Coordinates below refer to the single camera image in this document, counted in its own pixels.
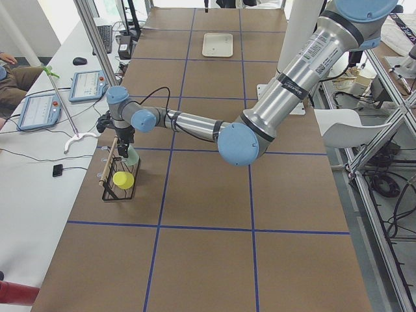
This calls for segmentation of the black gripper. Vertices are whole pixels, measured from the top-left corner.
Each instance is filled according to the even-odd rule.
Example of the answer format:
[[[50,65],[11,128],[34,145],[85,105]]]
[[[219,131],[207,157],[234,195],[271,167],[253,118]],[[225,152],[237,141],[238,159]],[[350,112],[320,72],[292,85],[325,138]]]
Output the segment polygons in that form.
[[[120,143],[117,143],[118,155],[128,158],[129,144],[134,142],[134,127],[116,128],[116,134]]]

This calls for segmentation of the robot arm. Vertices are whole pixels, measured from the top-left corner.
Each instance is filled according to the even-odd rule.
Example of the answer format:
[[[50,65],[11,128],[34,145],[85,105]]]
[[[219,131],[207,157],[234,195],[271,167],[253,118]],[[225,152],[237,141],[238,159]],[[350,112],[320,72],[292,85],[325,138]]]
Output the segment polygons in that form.
[[[276,138],[279,124],[344,53],[379,45],[382,25],[396,5],[396,1],[330,1],[301,50],[271,78],[253,108],[243,110],[233,123],[146,107],[131,99],[126,88],[112,86],[106,97],[116,133],[128,145],[135,131],[148,133],[165,127],[215,142],[227,163],[248,166],[264,154]]]

